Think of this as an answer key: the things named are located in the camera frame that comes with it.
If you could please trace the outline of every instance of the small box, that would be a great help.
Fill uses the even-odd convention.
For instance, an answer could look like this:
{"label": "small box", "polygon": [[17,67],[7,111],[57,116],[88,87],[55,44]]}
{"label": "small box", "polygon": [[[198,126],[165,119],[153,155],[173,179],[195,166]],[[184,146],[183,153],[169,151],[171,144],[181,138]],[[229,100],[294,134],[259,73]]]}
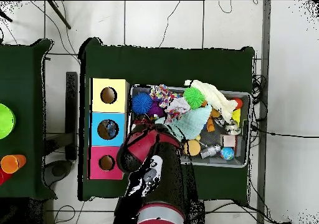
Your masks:
{"label": "small box", "polygon": [[235,147],[236,141],[235,135],[221,135],[221,145],[223,147]]}
{"label": "small box", "polygon": [[[119,147],[112,146],[91,147],[91,158],[88,160],[88,165],[90,166],[89,179],[122,180],[123,172],[117,165],[117,153],[119,149]],[[102,163],[105,157],[107,158],[107,162],[109,160],[112,161],[110,170],[103,169],[105,167],[108,168],[108,163]]]}
{"label": "small box", "polygon": [[126,114],[92,113],[91,146],[121,146],[126,135]]}
{"label": "small box", "polygon": [[130,85],[125,79],[92,79],[92,111],[125,113]]}

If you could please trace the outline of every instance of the dark green tablecloth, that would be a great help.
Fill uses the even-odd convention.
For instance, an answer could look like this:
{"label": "dark green tablecloth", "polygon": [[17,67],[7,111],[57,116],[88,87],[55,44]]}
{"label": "dark green tablecloth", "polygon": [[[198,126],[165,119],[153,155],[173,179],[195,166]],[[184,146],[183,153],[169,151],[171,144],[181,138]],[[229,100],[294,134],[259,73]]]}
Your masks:
{"label": "dark green tablecloth", "polygon": [[0,197],[55,197],[42,183],[42,60],[51,44],[43,39],[31,46],[0,45],[0,103],[16,116],[14,130],[0,140],[0,158],[10,154],[27,158],[25,166],[0,186]]}
{"label": "dark green tablecloth", "polygon": [[[183,87],[186,79],[214,84],[219,90],[252,92],[251,47],[241,51],[226,49],[152,49],[132,46],[102,46],[97,38],[86,40],[80,48],[80,155],[79,198],[123,195],[122,181],[87,179],[89,116],[89,78],[126,79],[132,84],[165,84]],[[247,202],[247,167],[222,168],[195,166],[200,199],[236,199]]]}

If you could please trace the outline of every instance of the gray plastic bin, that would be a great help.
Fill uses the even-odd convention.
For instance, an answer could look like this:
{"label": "gray plastic bin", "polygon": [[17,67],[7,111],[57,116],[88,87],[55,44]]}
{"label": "gray plastic bin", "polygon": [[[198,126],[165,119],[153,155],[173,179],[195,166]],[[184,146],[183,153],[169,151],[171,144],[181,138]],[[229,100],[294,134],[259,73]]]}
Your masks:
{"label": "gray plastic bin", "polygon": [[[130,98],[135,95],[146,92],[150,93],[150,89],[154,87],[153,85],[133,85],[130,89]],[[169,90],[176,93],[183,93],[185,88],[182,87],[168,87]],[[219,154],[213,157],[201,158],[201,155],[188,157],[183,155],[181,157],[182,163],[188,163],[192,161],[193,165],[206,165],[206,166],[215,166],[215,167],[233,167],[233,168],[242,168],[245,167],[249,160],[249,142],[250,142],[250,125],[252,120],[252,96],[249,93],[245,92],[231,92],[231,91],[221,91],[227,99],[238,97],[243,101],[243,106],[240,110],[240,128],[242,132],[237,136],[237,153],[236,156],[230,160],[226,161],[219,156]],[[130,124],[136,117],[136,114],[130,112],[128,118],[128,132],[130,131]],[[207,129],[202,129],[201,131],[201,142],[207,146],[221,144],[220,137],[221,134],[227,134],[226,130],[218,126],[214,122],[215,131],[208,132]]]}

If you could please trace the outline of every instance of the yellow box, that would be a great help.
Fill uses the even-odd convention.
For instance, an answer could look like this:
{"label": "yellow box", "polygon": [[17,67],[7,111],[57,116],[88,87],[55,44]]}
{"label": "yellow box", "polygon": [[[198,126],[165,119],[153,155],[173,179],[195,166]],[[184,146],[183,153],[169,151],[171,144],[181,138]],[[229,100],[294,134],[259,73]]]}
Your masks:
{"label": "yellow box", "polygon": [[[103,113],[125,113],[129,89],[130,85],[125,79],[93,78],[92,110]],[[110,103],[108,93],[113,93],[112,91],[115,93],[115,100]]]}

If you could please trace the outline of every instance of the blue box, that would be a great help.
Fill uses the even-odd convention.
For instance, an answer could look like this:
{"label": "blue box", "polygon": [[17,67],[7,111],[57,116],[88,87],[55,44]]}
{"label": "blue box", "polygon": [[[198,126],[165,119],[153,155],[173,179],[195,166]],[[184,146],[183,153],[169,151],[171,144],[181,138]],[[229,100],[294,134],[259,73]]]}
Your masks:
{"label": "blue box", "polygon": [[[98,125],[103,120],[113,120],[118,126],[118,134],[110,140],[101,138],[98,134]],[[121,146],[125,139],[124,113],[98,113],[92,112],[92,146]]]}

